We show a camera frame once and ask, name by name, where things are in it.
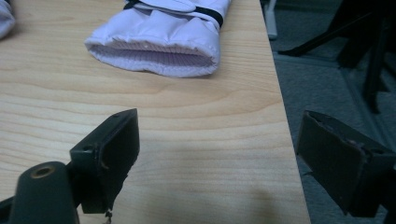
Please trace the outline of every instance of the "white object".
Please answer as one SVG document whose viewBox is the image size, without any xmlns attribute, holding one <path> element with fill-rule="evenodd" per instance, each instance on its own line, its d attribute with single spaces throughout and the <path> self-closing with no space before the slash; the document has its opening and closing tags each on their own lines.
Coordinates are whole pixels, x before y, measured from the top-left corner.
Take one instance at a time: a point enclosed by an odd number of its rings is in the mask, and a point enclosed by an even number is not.
<svg viewBox="0 0 396 224">
<path fill-rule="evenodd" d="M 270 0 L 264 6 L 265 26 L 267 27 L 268 38 L 277 38 L 276 20 L 275 20 L 275 4 L 276 0 Z"/>
<path fill-rule="evenodd" d="M 0 0 L 0 38 L 8 34 L 14 27 L 15 19 L 11 14 L 11 6 L 4 0 Z"/>
<path fill-rule="evenodd" d="M 99 61 L 168 77 L 212 74 L 219 67 L 221 21 L 231 0 L 141 0 L 113 16 L 85 41 Z"/>
</svg>

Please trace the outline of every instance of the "clamp jaw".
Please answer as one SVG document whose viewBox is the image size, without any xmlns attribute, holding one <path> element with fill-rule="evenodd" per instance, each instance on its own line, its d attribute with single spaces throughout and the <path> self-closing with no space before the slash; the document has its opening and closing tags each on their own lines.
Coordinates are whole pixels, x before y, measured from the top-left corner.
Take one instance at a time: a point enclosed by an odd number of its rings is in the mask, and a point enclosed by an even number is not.
<svg viewBox="0 0 396 224">
<path fill-rule="evenodd" d="M 19 178 L 14 197 L 0 202 L 0 224 L 76 224 L 111 210 L 139 153 L 137 110 L 110 116 L 70 150 L 71 161 L 38 164 Z"/>
</svg>

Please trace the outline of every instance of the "gray carpet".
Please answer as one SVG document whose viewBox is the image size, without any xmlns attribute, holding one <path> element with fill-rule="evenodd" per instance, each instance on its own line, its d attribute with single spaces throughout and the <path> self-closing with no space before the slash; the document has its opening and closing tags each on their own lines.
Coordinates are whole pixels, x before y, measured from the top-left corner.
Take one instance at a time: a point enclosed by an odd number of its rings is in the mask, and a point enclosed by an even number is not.
<svg viewBox="0 0 396 224">
<path fill-rule="evenodd" d="M 380 115 L 373 115 L 360 99 L 368 57 L 356 69 L 338 68 L 335 57 L 346 40 L 337 37 L 298 59 L 277 55 L 278 50 L 292 49 L 327 30 L 340 0 L 279 0 L 276 5 L 278 38 L 271 41 L 276 71 L 285 103 L 293 144 L 296 146 L 304 110 L 313 110 L 340 119 L 374 140 L 396 150 L 380 133 L 396 136 L 396 78 L 384 71 L 382 78 L 390 92 L 377 97 Z M 396 56 L 387 55 L 391 64 Z M 309 216 L 313 224 L 383 223 L 387 211 L 380 207 L 375 218 L 345 216 L 297 158 Z"/>
</svg>

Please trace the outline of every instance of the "black strap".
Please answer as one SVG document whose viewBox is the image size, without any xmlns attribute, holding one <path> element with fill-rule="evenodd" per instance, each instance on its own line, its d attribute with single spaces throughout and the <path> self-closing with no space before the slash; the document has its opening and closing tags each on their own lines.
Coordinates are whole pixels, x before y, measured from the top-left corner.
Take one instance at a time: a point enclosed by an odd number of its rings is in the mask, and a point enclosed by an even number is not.
<svg viewBox="0 0 396 224">
<path fill-rule="evenodd" d="M 134 7 L 136 3 L 141 3 L 141 2 L 139 0 L 129 0 L 123 9 L 130 9 Z M 222 18 L 221 14 L 219 14 L 217 11 L 213 9 L 206 7 L 196 7 L 194 12 L 206 14 L 207 16 L 210 16 L 211 18 L 215 19 L 219 23 L 220 28 L 224 22 L 224 19 Z"/>
</svg>

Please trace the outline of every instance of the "wooden table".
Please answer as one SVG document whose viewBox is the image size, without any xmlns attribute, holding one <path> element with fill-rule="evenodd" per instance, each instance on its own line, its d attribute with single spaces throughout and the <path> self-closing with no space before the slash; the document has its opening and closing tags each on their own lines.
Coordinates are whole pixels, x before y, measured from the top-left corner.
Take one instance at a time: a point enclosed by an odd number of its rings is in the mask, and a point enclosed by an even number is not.
<svg viewBox="0 0 396 224">
<path fill-rule="evenodd" d="M 233 0 L 221 66 L 200 78 L 124 71 L 84 39 L 122 8 L 110 0 L 14 0 L 0 41 L 0 200 L 18 176 L 137 108 L 141 152 L 114 223 L 309 223 L 258 0 Z M 103 223 L 104 215 L 81 215 Z"/>
</svg>

